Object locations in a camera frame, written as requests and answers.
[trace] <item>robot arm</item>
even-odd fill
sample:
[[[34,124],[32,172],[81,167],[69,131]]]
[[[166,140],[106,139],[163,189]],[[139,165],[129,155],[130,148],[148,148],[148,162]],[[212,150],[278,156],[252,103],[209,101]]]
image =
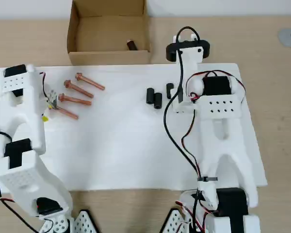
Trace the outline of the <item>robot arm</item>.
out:
[[[184,77],[182,91],[170,91],[171,96],[179,93],[172,108],[179,114],[197,112],[201,146],[198,163],[202,177],[197,182],[200,196],[196,196],[196,190],[180,196],[180,203],[188,210],[184,222],[205,216],[205,228],[210,233],[258,233],[259,218],[248,213],[248,208],[258,205],[258,192],[241,124],[244,86],[225,71],[199,70],[209,47],[201,40],[198,43],[195,34],[191,35],[191,47],[186,46],[187,41],[175,44],[175,37],[171,45],[166,49],[167,59],[176,61],[176,51],[181,51]],[[201,204],[193,216],[195,199]]]
[[[13,137],[23,123],[31,131],[28,138],[13,142],[0,134],[0,182],[30,216],[51,219],[57,233],[72,233],[71,195],[40,158],[46,150],[42,114],[48,106],[41,83],[32,65],[0,72],[0,131]]]

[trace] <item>wooden table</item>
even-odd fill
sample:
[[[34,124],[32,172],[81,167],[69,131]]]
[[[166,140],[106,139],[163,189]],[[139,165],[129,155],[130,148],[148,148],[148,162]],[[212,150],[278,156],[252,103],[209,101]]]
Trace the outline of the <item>wooden table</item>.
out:
[[[152,63],[167,63],[166,45],[190,25],[211,43],[204,62],[239,65],[269,183],[259,189],[259,207],[252,212],[259,215],[263,233],[291,232],[291,49],[277,38],[281,28],[291,27],[291,17],[152,18],[150,24]],[[0,21],[0,67],[70,65],[67,27],[67,20]],[[73,192],[74,216],[88,208],[104,233],[155,233],[179,195],[168,190]],[[40,221],[20,213],[39,229]],[[0,206],[0,232],[15,229],[30,232]]]

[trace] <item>open cardboard box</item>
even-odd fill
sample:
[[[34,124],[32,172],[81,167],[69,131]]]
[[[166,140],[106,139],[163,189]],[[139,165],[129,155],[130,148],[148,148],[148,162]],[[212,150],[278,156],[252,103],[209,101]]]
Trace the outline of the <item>open cardboard box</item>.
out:
[[[148,34],[145,0],[73,0],[67,50],[76,66],[148,64]]]

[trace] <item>yellow component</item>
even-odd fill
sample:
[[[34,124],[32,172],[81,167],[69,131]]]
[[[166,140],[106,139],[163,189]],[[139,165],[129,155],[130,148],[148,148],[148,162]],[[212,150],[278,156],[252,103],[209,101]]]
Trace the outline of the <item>yellow component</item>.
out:
[[[47,118],[46,116],[42,116],[42,120],[43,120],[43,122],[47,122],[49,120],[49,118]]]

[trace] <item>copper bolt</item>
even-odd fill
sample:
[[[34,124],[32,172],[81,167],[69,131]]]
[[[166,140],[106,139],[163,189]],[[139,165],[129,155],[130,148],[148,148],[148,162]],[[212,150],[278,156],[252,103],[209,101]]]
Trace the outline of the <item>copper bolt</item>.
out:
[[[104,87],[103,85],[100,85],[100,84],[94,82],[93,80],[90,80],[90,79],[84,77],[84,76],[82,75],[82,73],[77,73],[77,74],[76,74],[76,79],[77,79],[78,81],[79,81],[79,80],[83,80],[84,82],[87,82],[87,83],[89,83],[89,84],[91,84],[91,85],[93,85],[93,86],[99,88],[99,89],[102,90],[102,91],[105,89],[105,87]]]
[[[85,105],[92,105],[91,101],[86,101],[86,100],[81,100],[81,99],[73,98],[70,96],[66,96],[64,93],[59,94],[58,100],[60,102],[70,101],[70,102],[81,103],[81,104],[85,104]]]
[[[66,81],[64,81],[64,86],[65,86],[66,88],[68,88],[68,89],[76,90],[76,91],[78,91],[78,92],[80,92],[80,93],[82,93],[82,94],[88,96],[89,98],[93,98],[93,97],[94,97],[94,95],[93,95],[92,93],[89,93],[89,92],[83,90],[82,88],[80,88],[80,87],[78,87],[78,86],[72,84],[72,83],[71,83],[71,80],[66,80]]]
[[[72,112],[70,112],[70,111],[68,111],[68,110],[66,110],[64,108],[61,108],[59,106],[56,107],[56,110],[58,110],[60,113],[66,115],[68,117],[71,117],[71,118],[73,118],[75,120],[79,119],[78,115],[75,115],[74,113],[72,113]]]

